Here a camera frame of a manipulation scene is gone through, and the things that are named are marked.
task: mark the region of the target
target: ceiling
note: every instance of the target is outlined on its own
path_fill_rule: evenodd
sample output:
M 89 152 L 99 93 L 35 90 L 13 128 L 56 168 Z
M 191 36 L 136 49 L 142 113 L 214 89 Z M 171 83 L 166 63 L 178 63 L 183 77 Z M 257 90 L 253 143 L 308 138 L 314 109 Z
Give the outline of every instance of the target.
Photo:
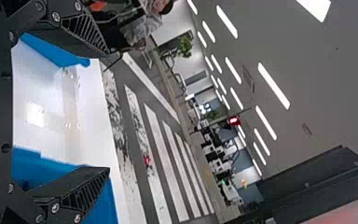
M 214 54 L 223 73 L 214 69 L 227 89 L 231 115 L 240 112 L 229 89 L 244 107 L 258 105 L 277 134 L 274 141 L 266 126 L 251 110 L 241 114 L 250 154 L 266 178 L 337 145 L 358 153 L 358 1 L 332 0 L 320 22 L 297 0 L 193 0 L 196 27 L 208 44 L 204 54 Z M 216 13 L 219 5 L 238 30 L 236 39 Z M 202 28 L 206 21 L 215 43 Z M 239 84 L 225 63 L 228 57 Z M 261 62 L 290 101 L 288 110 L 258 72 Z M 255 93 L 244 79 L 245 66 Z M 263 150 L 257 128 L 270 151 Z M 267 165 L 252 147 L 258 144 Z

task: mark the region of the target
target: floor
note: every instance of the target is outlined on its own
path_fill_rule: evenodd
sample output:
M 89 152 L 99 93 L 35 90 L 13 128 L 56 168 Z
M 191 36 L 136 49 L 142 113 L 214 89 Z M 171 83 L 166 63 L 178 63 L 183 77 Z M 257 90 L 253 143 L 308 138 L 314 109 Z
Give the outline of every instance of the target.
M 16 146 L 110 167 L 120 223 L 218 223 L 168 90 L 142 55 L 105 73 L 99 60 L 58 68 L 21 42 L 12 55 Z

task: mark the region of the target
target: ceiling light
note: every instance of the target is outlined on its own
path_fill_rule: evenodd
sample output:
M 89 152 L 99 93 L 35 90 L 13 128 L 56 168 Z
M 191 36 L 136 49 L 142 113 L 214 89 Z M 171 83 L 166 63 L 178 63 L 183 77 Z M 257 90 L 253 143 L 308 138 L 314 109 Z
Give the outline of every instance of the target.
M 196 8 L 196 5 L 194 5 L 193 1 L 191 0 L 187 0 L 188 5 L 191 7 L 191 9 L 193 10 L 194 14 L 198 15 L 199 11 Z
M 243 138 L 246 138 L 245 132 L 243 131 L 241 126 L 237 126 L 238 131 L 240 131 Z
M 194 98 L 194 93 L 192 93 L 192 94 L 189 94 L 186 98 L 185 98 L 185 101 L 188 101 L 188 100 L 191 100 L 191 99 L 193 99 Z
M 318 21 L 324 22 L 331 2 L 329 0 L 297 0 Z
M 234 35 L 234 37 L 236 39 L 238 39 L 238 31 L 237 28 L 235 28 L 235 26 L 232 24 L 232 22 L 229 20 L 228 16 L 226 15 L 226 13 L 222 10 L 222 8 L 220 6 L 216 7 L 217 10 L 217 15 L 219 15 L 220 19 L 223 21 L 223 23 L 225 24 L 225 26 L 228 28 L 228 30 L 232 33 L 232 35 Z
M 272 79 L 271 75 L 269 74 L 269 72 L 266 70 L 266 68 L 263 66 L 262 63 L 258 63 L 258 72 L 267 81 L 268 85 L 272 88 L 275 95 L 278 97 L 278 99 L 283 104 L 284 108 L 286 108 L 288 110 L 290 108 L 289 100 L 286 98 L 286 96 L 283 94 L 281 89 L 275 83 L 274 79 Z
M 231 107 L 229 106 L 228 101 L 226 100 L 225 95 L 222 95 L 222 99 L 223 99 L 223 102 L 225 102 L 225 105 L 226 105 L 227 109 L 230 110 Z
M 271 134 L 271 137 L 274 141 L 277 140 L 278 136 L 272 129 L 271 125 L 269 125 L 269 121 L 264 116 L 263 112 L 261 111 L 260 107 L 258 105 L 255 107 L 255 112 L 257 113 L 258 117 L 260 117 L 261 121 L 263 121 L 264 125 L 266 126 L 269 134 Z
M 216 38 L 214 38 L 214 34 L 212 33 L 211 29 L 209 28 L 208 24 L 205 21 L 202 21 L 202 26 L 204 28 L 204 30 L 206 31 L 206 33 L 208 34 L 208 36 L 211 38 L 212 42 L 216 42 Z
M 208 66 L 211 69 L 211 71 L 213 71 L 213 66 L 212 66 L 211 61 L 209 61 L 209 58 L 207 56 L 205 56 L 205 61 L 208 64 Z
M 216 95 L 217 97 L 219 98 L 220 102 L 222 102 L 222 97 L 220 96 L 220 93 L 218 90 L 215 90 L 216 91 Z
M 237 93 L 234 91 L 234 89 L 232 89 L 232 87 L 230 88 L 230 91 L 235 101 L 237 102 L 238 106 L 240 107 L 240 109 L 243 110 L 243 104 L 241 103 L 241 100 L 238 97 Z
M 203 45 L 205 48 L 207 48 L 208 45 L 206 45 L 206 41 L 205 41 L 205 39 L 203 38 L 203 36 L 202 36 L 202 34 L 200 33 L 200 31 L 198 32 L 198 35 L 199 35 L 200 41 L 202 42 L 202 45 Z
M 263 154 L 261 154 L 260 149 L 258 149 L 258 146 L 256 143 L 254 143 L 255 151 L 257 152 L 258 157 L 260 157 L 260 160 L 263 162 L 264 165 L 267 165 L 266 160 L 264 160 Z
M 216 58 L 214 57 L 214 55 L 211 56 L 212 61 L 214 63 L 214 66 L 216 66 L 217 71 L 219 71 L 220 74 L 222 74 L 223 70 L 222 67 L 220 67 L 220 64 L 217 62 Z
M 242 135 L 240 133 L 238 133 L 238 137 L 240 138 L 242 144 L 244 147 L 246 147 L 246 142 L 245 142 L 245 139 L 243 139 Z
M 231 71 L 232 75 L 234 75 L 235 79 L 237 79 L 238 83 L 242 83 L 241 77 L 238 74 L 237 70 L 235 70 L 234 66 L 232 65 L 231 61 L 229 60 L 228 57 L 226 57 L 226 64 L 229 68 L 229 70 Z
M 267 147 L 266 143 L 264 142 L 263 138 L 261 137 L 260 133 L 257 129 L 255 129 L 255 136 L 257 137 L 258 141 L 260 142 L 261 146 L 266 151 L 267 155 L 270 156 L 271 153 L 269 152 L 269 148 Z
M 254 163 L 255 169 L 257 170 L 258 174 L 259 174 L 260 176 L 262 176 L 261 170 L 260 170 L 260 168 L 258 167 L 257 162 L 255 162 L 255 159 L 252 159 L 252 162 Z
M 225 86 L 223 86 L 223 83 L 222 83 L 222 80 L 220 80 L 220 77 L 217 79 L 217 82 L 219 83 L 220 88 L 222 88 L 223 93 L 224 93 L 225 95 L 227 95 L 226 88 L 225 88 Z
M 217 89 L 219 89 L 219 86 L 217 85 L 216 79 L 214 79 L 214 76 L 212 76 L 212 75 L 211 75 L 211 80 L 212 80 L 214 86 L 215 86 Z

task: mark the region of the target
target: bolt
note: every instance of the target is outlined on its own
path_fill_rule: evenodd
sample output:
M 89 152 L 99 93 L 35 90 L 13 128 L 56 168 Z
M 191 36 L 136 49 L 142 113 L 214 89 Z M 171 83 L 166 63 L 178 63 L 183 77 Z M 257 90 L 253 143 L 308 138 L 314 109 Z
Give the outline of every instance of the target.
M 14 190 L 14 184 L 8 184 L 8 194 L 11 194 Z
M 8 39 L 9 39 L 11 42 L 14 42 L 14 34 L 13 34 L 13 32 L 11 32 L 11 31 L 8 32 Z
M 58 210 L 60 210 L 60 204 L 59 203 L 53 204 L 53 206 L 51 207 L 51 213 L 56 214 L 58 213 Z
M 78 2 L 75 2 L 75 8 L 77 11 L 81 11 L 81 5 Z
M 36 9 L 37 9 L 38 11 L 43 10 L 43 5 L 42 5 L 42 4 L 36 3 L 35 5 L 36 5 Z
M 79 214 L 77 214 L 77 215 L 75 216 L 75 223 L 79 223 L 80 220 L 81 220 L 81 216 L 80 216 Z
M 53 12 L 52 16 L 53 16 L 53 20 L 55 20 L 56 22 L 59 22 L 61 20 L 60 14 L 58 14 L 58 12 Z
M 34 220 L 36 223 L 41 223 L 43 221 L 43 215 L 39 215 L 36 217 L 36 219 Z

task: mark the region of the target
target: black metal bracket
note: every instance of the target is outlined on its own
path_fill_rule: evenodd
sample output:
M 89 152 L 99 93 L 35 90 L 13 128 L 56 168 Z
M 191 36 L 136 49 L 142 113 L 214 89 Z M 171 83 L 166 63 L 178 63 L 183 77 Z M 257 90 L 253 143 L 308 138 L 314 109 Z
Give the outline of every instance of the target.
M 0 2 L 1 224 L 80 223 L 100 197 L 109 178 L 109 168 L 83 167 L 51 183 L 25 192 L 11 177 L 13 148 L 11 48 L 17 43 L 21 34 L 46 16 L 47 11 L 48 5 L 44 0 Z

